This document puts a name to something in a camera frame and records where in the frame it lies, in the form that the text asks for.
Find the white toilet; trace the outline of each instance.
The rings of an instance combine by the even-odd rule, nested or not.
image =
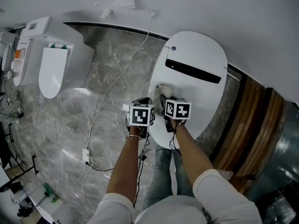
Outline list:
[[[164,45],[156,61],[148,96],[157,99],[157,85],[172,88],[172,95],[192,103],[191,118],[185,126],[197,138],[211,122],[220,103],[226,76],[227,58],[222,47],[203,34],[183,31]],[[154,140],[170,149],[173,133],[168,133],[161,114],[149,131]]]
[[[51,17],[31,21],[22,30],[12,63],[14,84],[38,81],[42,94],[54,98],[85,83],[93,54],[94,49],[83,43],[82,34],[62,22]]]
[[[0,61],[2,71],[8,71],[14,58],[15,34],[0,32]]]

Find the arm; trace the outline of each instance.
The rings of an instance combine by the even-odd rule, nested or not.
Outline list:
[[[174,129],[176,122],[172,120],[171,123]],[[209,169],[213,169],[213,165],[183,124],[178,126],[176,137],[182,154],[184,167],[189,180],[193,185],[195,180],[202,173]]]
[[[139,136],[137,126],[131,126],[130,134]],[[110,177],[107,193],[118,193],[134,203],[138,171],[137,137],[128,137]]]
[[[130,134],[139,136],[139,129],[131,126]],[[129,137],[110,177],[107,194],[99,203],[88,224],[130,224],[137,188],[138,138]]]
[[[208,156],[184,125],[178,126],[176,137],[194,196],[204,206],[212,223],[262,223],[255,204],[238,193],[213,168]]]

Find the white cable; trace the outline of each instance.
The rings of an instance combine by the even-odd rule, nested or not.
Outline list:
[[[83,178],[83,181],[82,181],[82,188],[83,188],[83,193],[84,193],[83,210],[84,210],[84,213],[85,213],[87,216],[88,216],[88,214],[87,214],[86,211],[85,211],[85,199],[86,199],[86,195],[85,195],[85,189],[84,189],[84,180],[85,180],[87,174],[89,173],[89,171],[92,169],[93,164],[94,164],[94,161],[93,161],[92,165],[90,166],[89,170],[86,172],[85,177]]]
[[[146,40],[148,39],[148,37],[149,37],[149,33],[150,33],[150,26],[151,26],[151,22],[152,22],[152,18],[153,18],[153,16],[151,16],[151,18],[150,18],[150,23],[149,23],[149,29],[148,29],[148,33],[147,33],[147,35],[146,35],[146,38],[144,39],[144,41],[140,44],[140,46],[132,53],[132,56],[131,56],[131,59],[130,59],[130,61],[129,61],[129,64],[128,64],[128,66],[126,67],[126,69],[125,69],[125,71],[111,84],[111,86],[109,86],[109,88],[107,89],[107,91],[106,91],[106,93],[105,93],[105,95],[104,95],[104,98],[103,98],[103,100],[102,100],[102,104],[101,104],[101,106],[100,106],[100,110],[99,110],[99,112],[97,113],[97,115],[95,116],[95,118],[94,118],[94,120],[93,120],[93,123],[92,123],[92,125],[90,126],[90,130],[89,130],[89,138],[88,138],[88,142],[87,142],[87,145],[86,145],[86,147],[85,147],[85,149],[88,147],[88,145],[89,145],[89,142],[90,142],[90,136],[91,136],[91,133],[92,133],[92,128],[93,128],[93,124],[94,124],[94,122],[95,122],[95,120],[97,119],[97,117],[98,117],[98,115],[99,115],[99,113],[101,112],[101,110],[102,110],[102,107],[103,107],[103,103],[104,103],[104,100],[105,100],[105,98],[106,98],[106,95],[107,95],[107,93],[108,93],[108,91],[110,90],[110,88],[126,73],[126,71],[127,71],[127,69],[129,68],[129,66],[130,66],[130,64],[131,64],[131,62],[132,62],[132,60],[133,60],[133,57],[134,57],[134,55],[135,55],[135,53],[140,49],[140,47],[146,42]]]
[[[74,157],[72,159],[72,161],[70,161],[69,167],[67,169],[67,192],[66,192],[66,198],[69,198],[69,188],[70,188],[70,178],[69,178],[70,172],[69,172],[69,169],[71,167],[71,162],[73,162],[76,158],[78,158],[78,157]]]

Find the electrical outlet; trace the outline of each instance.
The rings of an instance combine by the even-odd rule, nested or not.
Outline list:
[[[83,150],[83,156],[82,156],[82,160],[83,160],[83,162],[85,163],[85,162],[88,162],[89,163],[89,150],[88,149],[86,149],[86,148],[83,148],[82,149]]]
[[[157,9],[148,9],[148,13],[149,14],[152,14],[152,13],[155,13],[155,16],[153,18],[156,18],[156,17],[160,17],[161,16],[161,10],[157,10]]]

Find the black slot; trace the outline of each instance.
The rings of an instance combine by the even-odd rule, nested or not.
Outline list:
[[[180,62],[175,62],[173,60],[169,60],[167,59],[165,62],[165,66],[167,66],[170,69],[176,70],[178,72],[181,72],[185,75],[200,79],[200,80],[204,80],[204,81],[208,81],[211,83],[216,83],[218,84],[221,80],[221,77],[213,75],[209,72],[206,72],[204,70],[200,70],[197,69],[195,67],[192,67],[190,65],[186,65]]]

